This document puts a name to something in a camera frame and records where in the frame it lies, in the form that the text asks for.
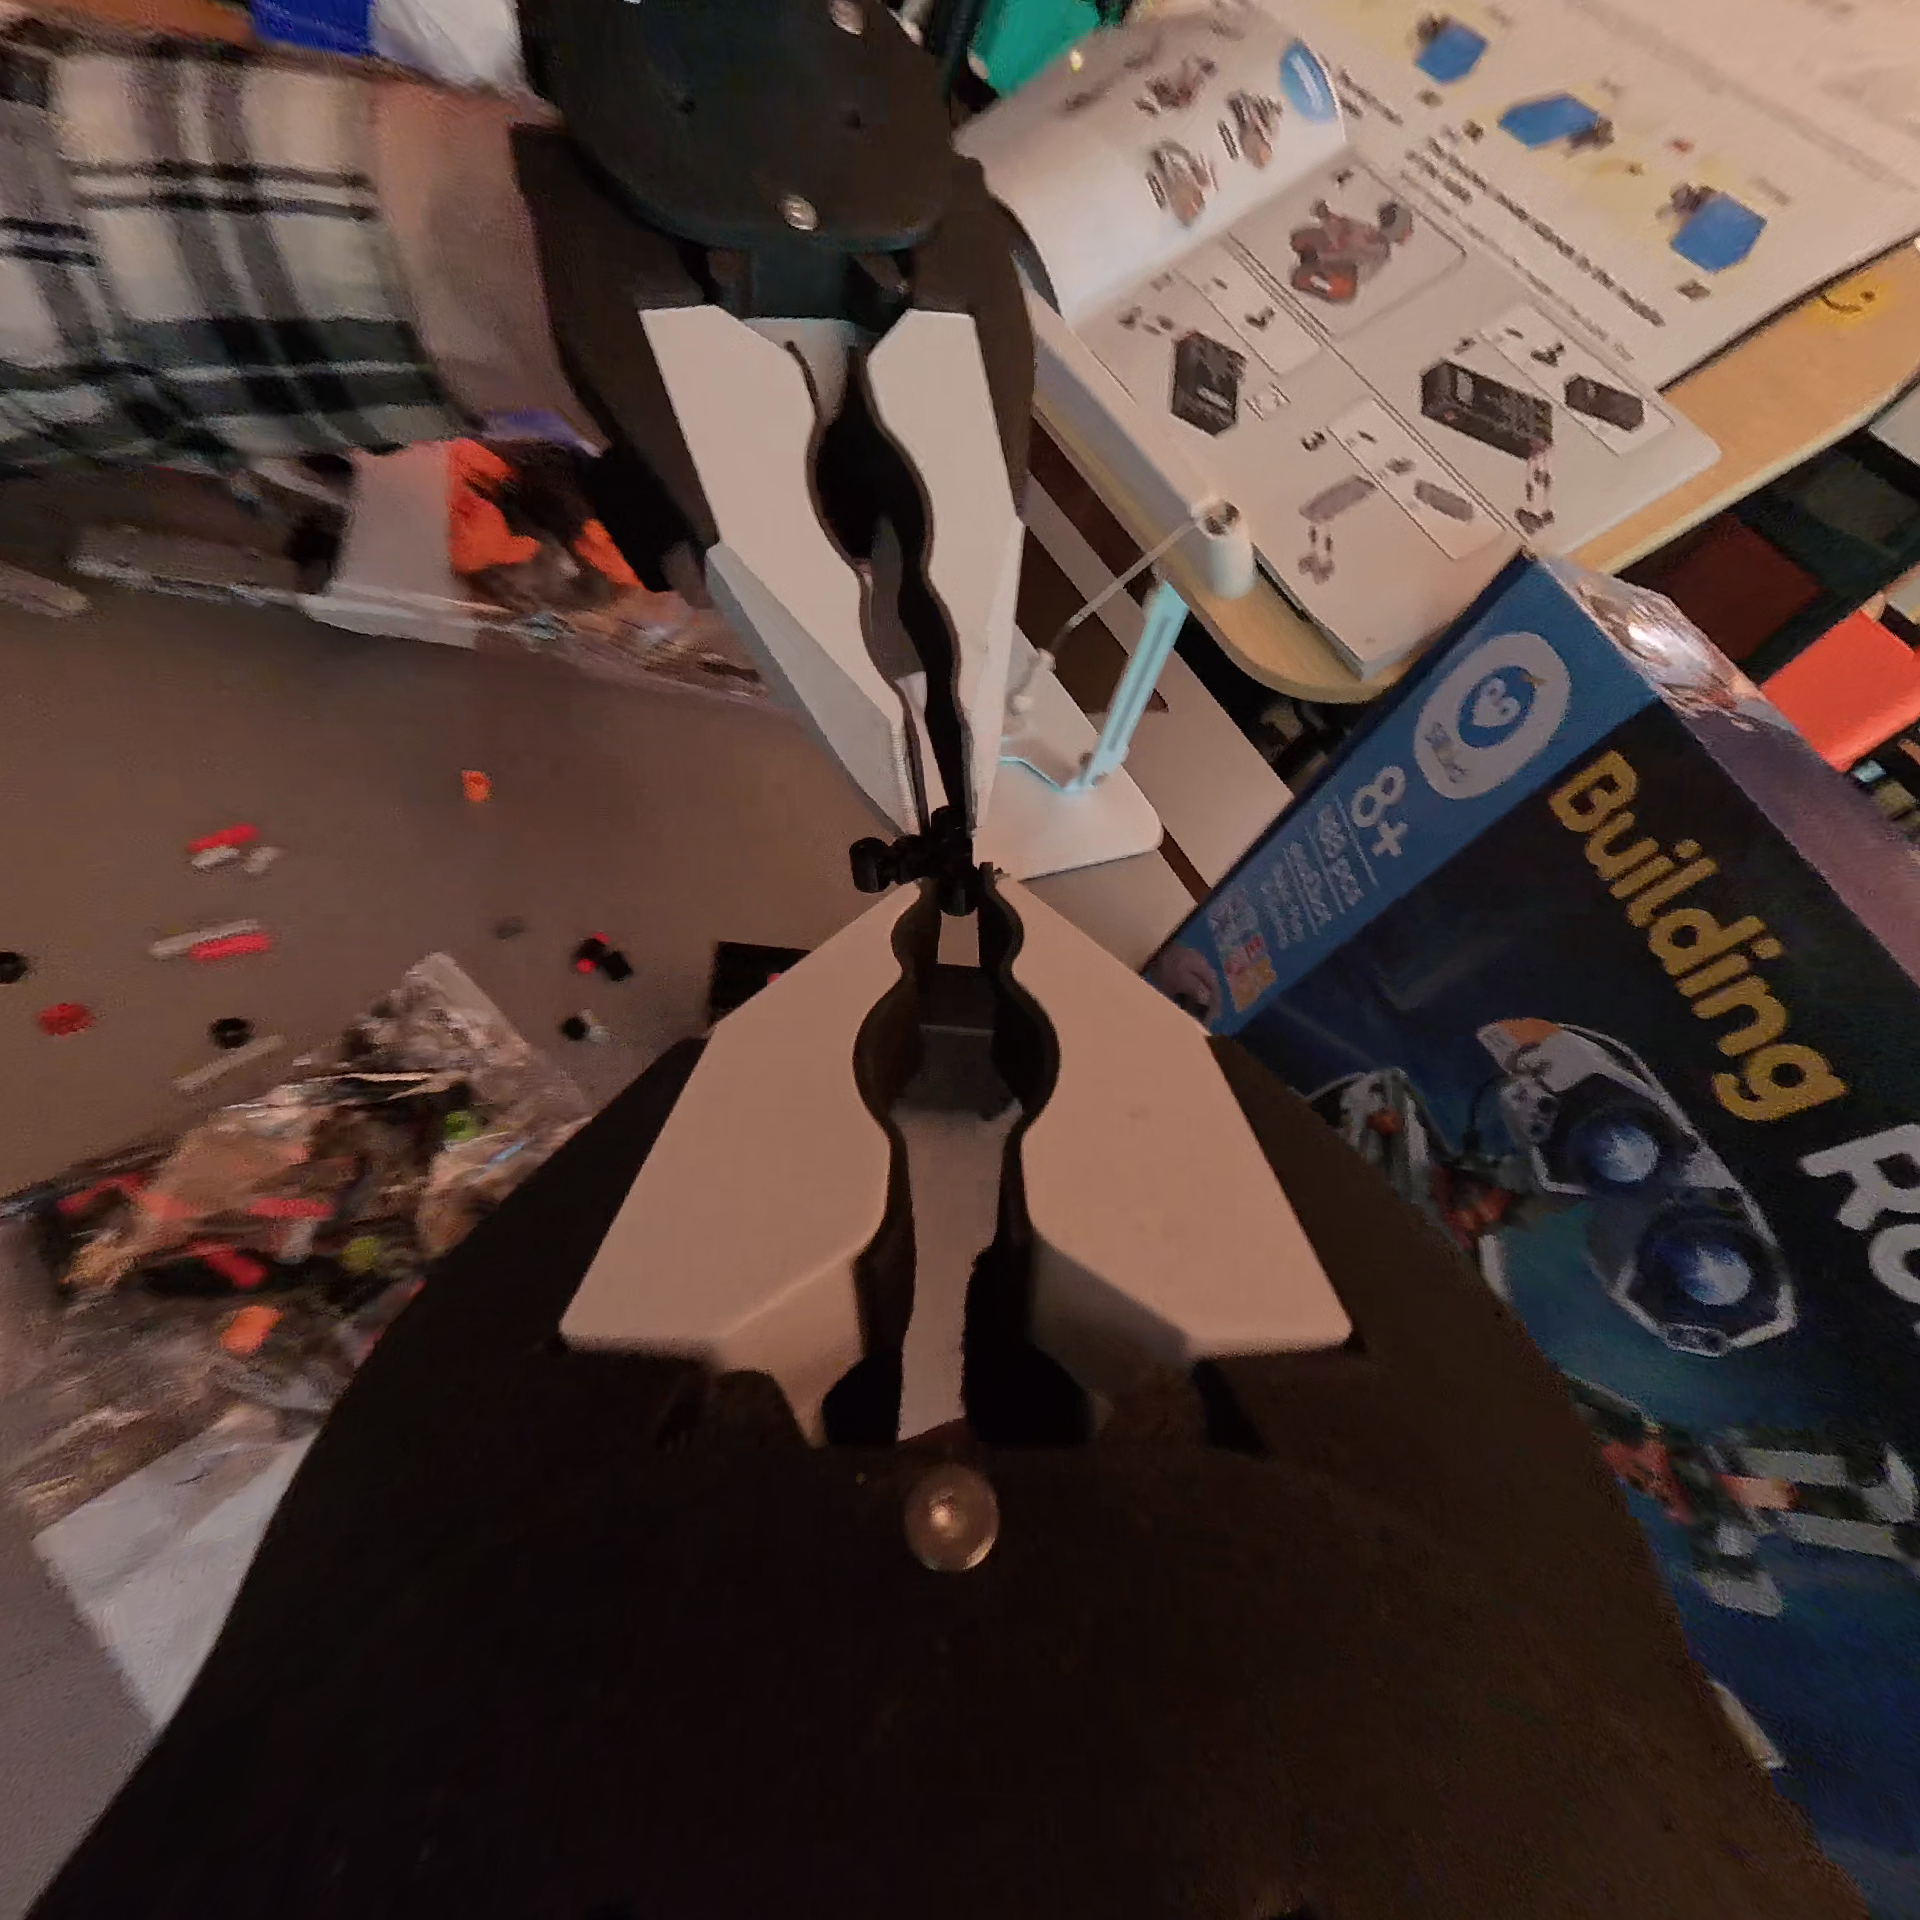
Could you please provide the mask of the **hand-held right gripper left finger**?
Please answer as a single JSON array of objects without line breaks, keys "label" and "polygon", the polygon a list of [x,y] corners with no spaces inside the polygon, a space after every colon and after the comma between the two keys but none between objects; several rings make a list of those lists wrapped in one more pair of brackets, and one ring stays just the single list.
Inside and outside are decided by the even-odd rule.
[{"label": "hand-held right gripper left finger", "polygon": [[908,1113],[941,912],[901,887],[717,1021],[557,1324],[771,1381],[815,1444],[958,1414],[962,1120]]}]

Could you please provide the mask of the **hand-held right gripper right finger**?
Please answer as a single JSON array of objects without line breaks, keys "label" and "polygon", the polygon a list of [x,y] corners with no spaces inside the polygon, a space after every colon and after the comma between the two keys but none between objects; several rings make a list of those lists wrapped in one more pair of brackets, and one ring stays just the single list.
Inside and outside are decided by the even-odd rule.
[{"label": "hand-held right gripper right finger", "polygon": [[1013,1124],[968,1286],[972,1434],[1075,1447],[1153,1381],[1342,1349],[1203,1026],[1009,876],[978,883],[975,932]]}]

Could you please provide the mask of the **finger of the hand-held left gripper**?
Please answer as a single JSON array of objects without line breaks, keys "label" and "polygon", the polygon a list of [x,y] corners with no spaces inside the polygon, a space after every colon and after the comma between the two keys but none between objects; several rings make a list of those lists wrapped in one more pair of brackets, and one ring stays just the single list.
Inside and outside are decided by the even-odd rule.
[{"label": "finger of the hand-held left gripper", "polygon": [[992,812],[1013,652],[1023,523],[997,434],[978,326],[965,312],[908,308],[862,370],[869,417],[900,458],[920,513],[905,536],[909,584],[928,591],[935,641],[920,641],[925,719],[951,714],[958,763],[941,776],[969,826]]},{"label": "finger of the hand-held left gripper", "polygon": [[711,541],[705,586],[771,692],[884,825],[962,801],[960,638],[931,510],[868,379],[875,336],[717,305],[638,315]]}]

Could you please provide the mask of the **small clear bag orange parts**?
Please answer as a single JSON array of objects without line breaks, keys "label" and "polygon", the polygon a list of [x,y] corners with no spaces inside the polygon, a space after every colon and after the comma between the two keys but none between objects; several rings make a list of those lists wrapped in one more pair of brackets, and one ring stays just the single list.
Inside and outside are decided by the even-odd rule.
[{"label": "small clear bag orange parts", "polygon": [[723,617],[649,589],[583,493],[566,444],[474,438],[357,453],[307,618],[364,638],[528,658],[628,691],[764,705]]}]

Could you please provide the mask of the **black battery box block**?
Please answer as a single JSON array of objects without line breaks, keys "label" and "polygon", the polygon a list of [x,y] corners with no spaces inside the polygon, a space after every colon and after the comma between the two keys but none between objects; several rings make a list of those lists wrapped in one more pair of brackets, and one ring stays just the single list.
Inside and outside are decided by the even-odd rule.
[{"label": "black battery box block", "polygon": [[[808,958],[804,947],[720,941],[711,949],[703,1017],[715,1026]],[[978,966],[931,964],[921,977],[920,1066],[901,1091],[917,1113],[996,1120],[1013,1105],[993,1061],[996,1000]]]}]

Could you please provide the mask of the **black connector pin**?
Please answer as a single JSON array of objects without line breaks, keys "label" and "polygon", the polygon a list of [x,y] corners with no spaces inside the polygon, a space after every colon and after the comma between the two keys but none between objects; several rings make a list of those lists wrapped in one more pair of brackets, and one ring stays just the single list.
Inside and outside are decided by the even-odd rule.
[{"label": "black connector pin", "polygon": [[938,807],[921,828],[896,838],[864,836],[852,842],[848,867],[853,889],[880,896],[900,887],[931,885],[940,912],[965,919],[979,911],[984,867],[962,809]]}]

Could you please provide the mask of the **person's left forearm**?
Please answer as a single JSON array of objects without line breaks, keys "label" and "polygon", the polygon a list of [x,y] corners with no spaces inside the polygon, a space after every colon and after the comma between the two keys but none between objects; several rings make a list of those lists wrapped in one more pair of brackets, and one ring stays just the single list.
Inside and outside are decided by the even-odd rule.
[{"label": "person's left forearm", "polygon": [[466,434],[377,205],[374,106],[353,75],[3,11],[6,481]]}]

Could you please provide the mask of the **grey desk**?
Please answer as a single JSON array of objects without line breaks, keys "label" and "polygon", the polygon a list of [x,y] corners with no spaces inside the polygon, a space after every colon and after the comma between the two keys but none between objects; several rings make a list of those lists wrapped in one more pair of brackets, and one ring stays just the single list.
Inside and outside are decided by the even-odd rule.
[{"label": "grey desk", "polygon": [[[760,705],[278,609],[86,598],[65,618],[3,611],[3,951],[25,966],[3,985],[3,1192],[260,1092],[429,955],[596,1111],[703,1029],[715,945],[815,949],[864,906],[848,849],[865,809]],[[489,802],[464,801],[467,769]],[[185,844],[238,822],[284,858],[194,872]],[[502,916],[526,934],[494,941]],[[276,949],[148,956],[238,921]],[[592,934],[630,981],[572,970]],[[93,1024],[46,1037],[35,1013],[63,1000]],[[612,1042],[561,1039],[576,1013]],[[274,1061],[176,1092],[266,1037],[286,1040]]]}]

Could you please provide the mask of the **crumpled white paper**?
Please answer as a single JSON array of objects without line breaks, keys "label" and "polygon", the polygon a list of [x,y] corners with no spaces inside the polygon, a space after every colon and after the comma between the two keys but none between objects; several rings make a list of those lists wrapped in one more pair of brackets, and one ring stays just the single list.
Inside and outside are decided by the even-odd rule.
[{"label": "crumpled white paper", "polygon": [[523,90],[515,3],[371,3],[370,51],[419,78],[488,93]]}]

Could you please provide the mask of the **white book stand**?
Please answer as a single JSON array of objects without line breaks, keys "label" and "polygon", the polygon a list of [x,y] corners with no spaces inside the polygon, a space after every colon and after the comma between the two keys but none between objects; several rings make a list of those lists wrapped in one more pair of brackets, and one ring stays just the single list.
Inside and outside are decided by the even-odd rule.
[{"label": "white book stand", "polygon": [[1218,533],[1191,534],[1151,594],[1108,603],[1059,648],[1013,733],[979,832],[982,856],[1036,881],[1180,853],[1205,894],[1288,805],[1288,787],[1219,708],[1177,638],[1193,618],[1272,699],[1365,708],[1413,666],[1359,677],[1329,637],[1260,573],[1235,507],[1142,414],[1057,312],[1025,292],[1036,349],[1025,558],[1068,583],[1072,606],[1030,620],[1043,644],[1084,601],[1211,502]]}]

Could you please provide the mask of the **blue toy kit box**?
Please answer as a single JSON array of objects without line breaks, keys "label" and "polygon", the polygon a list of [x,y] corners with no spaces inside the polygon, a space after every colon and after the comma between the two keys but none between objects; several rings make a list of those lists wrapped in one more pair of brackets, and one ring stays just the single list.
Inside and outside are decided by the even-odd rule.
[{"label": "blue toy kit box", "polygon": [[1511,1308],[1771,1782],[1916,1916],[1916,844],[1511,564],[1153,956]]}]

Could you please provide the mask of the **clear bag of building parts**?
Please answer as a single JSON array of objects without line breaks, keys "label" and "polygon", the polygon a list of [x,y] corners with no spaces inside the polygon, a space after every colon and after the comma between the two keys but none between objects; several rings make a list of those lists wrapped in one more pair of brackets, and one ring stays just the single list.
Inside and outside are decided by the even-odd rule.
[{"label": "clear bag of building parts", "polygon": [[3,1197],[3,1519],[149,1730],[380,1336],[592,1114],[444,955],[276,1070]]}]

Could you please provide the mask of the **instruction booklet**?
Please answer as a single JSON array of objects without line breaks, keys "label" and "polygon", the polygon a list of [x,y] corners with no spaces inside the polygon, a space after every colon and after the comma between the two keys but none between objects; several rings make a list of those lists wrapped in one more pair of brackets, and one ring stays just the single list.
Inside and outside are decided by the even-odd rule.
[{"label": "instruction booklet", "polygon": [[1134,5],[958,148],[1043,425],[1365,689],[1734,476],[1684,388],[1916,243],[1916,5]]}]

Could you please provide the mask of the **orange object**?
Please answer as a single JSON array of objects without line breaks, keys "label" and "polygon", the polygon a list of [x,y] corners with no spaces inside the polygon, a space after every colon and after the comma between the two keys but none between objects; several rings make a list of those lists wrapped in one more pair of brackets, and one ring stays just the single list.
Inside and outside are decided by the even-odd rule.
[{"label": "orange object", "polygon": [[1821,763],[1850,775],[1916,728],[1916,627],[1897,615],[1851,612],[1760,691]]}]

